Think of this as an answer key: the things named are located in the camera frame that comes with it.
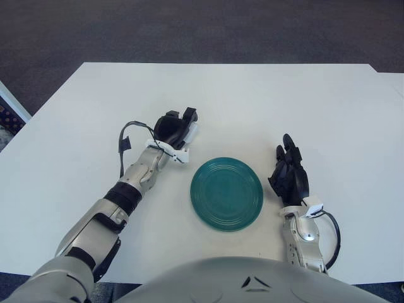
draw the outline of tabletop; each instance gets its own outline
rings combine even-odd
[[[119,177],[117,142],[126,122],[154,126],[169,110],[194,107],[190,163],[170,162],[121,233],[103,281],[145,283],[179,264],[214,256],[286,260],[282,207],[267,177],[288,133],[299,146],[311,194],[342,233],[330,276],[347,283],[404,280],[403,99],[366,64],[84,63],[0,153],[0,270],[32,274],[65,233]],[[148,132],[127,130],[136,161]],[[261,213],[220,232],[189,197],[198,167],[237,158],[263,185]],[[336,239],[316,219],[327,261]]]

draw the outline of plate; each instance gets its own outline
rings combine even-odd
[[[263,188],[254,171],[234,158],[203,164],[191,183],[198,216],[214,229],[233,232],[253,223],[263,205]]]

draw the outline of floor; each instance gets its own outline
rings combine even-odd
[[[0,80],[34,114],[84,61],[404,72],[403,0],[2,0]]]

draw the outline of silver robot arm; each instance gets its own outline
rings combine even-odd
[[[158,173],[170,158],[187,162],[183,146],[195,133],[196,110],[188,108],[182,119],[178,115],[172,111],[158,120],[151,131],[153,141],[146,143],[138,161],[66,234],[56,257],[4,302],[89,302],[94,283],[102,278],[118,252],[119,233],[142,197],[154,186]],[[139,122],[135,125],[147,127]],[[120,138],[120,152],[124,150],[122,141]]]
[[[283,136],[281,145],[276,148],[276,168],[268,178],[274,192],[282,198],[284,217],[283,237],[287,245],[288,262],[320,273],[335,262],[340,251],[340,229],[335,218],[323,210],[323,204],[315,196],[309,196],[309,181],[300,164],[302,156],[299,148],[288,134]],[[328,215],[335,226],[337,246],[332,259],[325,264],[319,248],[320,233],[314,218]]]

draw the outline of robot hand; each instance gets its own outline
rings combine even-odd
[[[268,178],[275,193],[282,198],[284,206],[300,206],[304,198],[309,196],[309,181],[300,164],[302,156],[299,148],[288,134],[283,136],[283,145],[276,148],[276,168]]]

